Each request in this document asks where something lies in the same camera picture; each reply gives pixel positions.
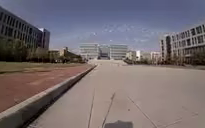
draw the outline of curb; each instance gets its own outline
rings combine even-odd
[[[25,125],[95,67],[96,66],[93,66],[92,68],[87,69],[76,76],[68,78],[62,83],[57,84],[1,112],[0,128],[17,128]]]

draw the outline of sky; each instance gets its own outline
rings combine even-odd
[[[51,32],[50,49],[81,43],[159,51],[159,37],[205,20],[205,0],[0,0],[0,6]]]

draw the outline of concrete road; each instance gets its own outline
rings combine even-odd
[[[91,63],[29,128],[205,128],[205,71]]]

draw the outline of red brick path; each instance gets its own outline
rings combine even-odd
[[[48,72],[0,75],[0,112],[90,68],[89,65]]]

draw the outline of building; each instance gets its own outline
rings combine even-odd
[[[80,55],[82,58],[98,59],[99,57],[99,44],[81,44],[80,45]]]
[[[99,46],[99,55],[100,59],[110,59],[110,46],[109,45],[100,45]]]
[[[50,33],[42,30],[0,7],[0,38],[20,40],[28,48],[41,47],[48,50]]]
[[[137,60],[136,51],[128,51],[126,53],[126,58],[132,61],[136,61]]]
[[[192,63],[196,53],[205,53],[205,21],[172,34],[172,57],[177,57],[183,63]]]
[[[127,45],[81,44],[80,55],[85,59],[122,60],[126,57]]]
[[[38,47],[42,47],[44,49],[49,49],[49,42],[50,42],[50,32],[45,28],[40,28],[41,34],[41,41],[38,42]]]
[[[163,61],[171,57],[172,61],[190,64],[195,54],[203,53],[205,53],[205,21],[161,39]]]
[[[169,34],[164,35],[160,39],[161,47],[161,61],[163,63],[170,63],[171,61],[171,37]]]
[[[150,52],[141,52],[141,60],[151,60],[151,53]]]
[[[52,62],[52,61],[58,62],[59,50],[49,50],[48,54],[49,54],[50,62]]]
[[[142,51],[136,51],[136,61],[140,61],[142,59]]]
[[[151,52],[151,63],[152,64],[158,64],[161,61],[161,55],[160,52]]]
[[[110,45],[110,59],[122,60],[126,57],[127,51],[127,45]]]

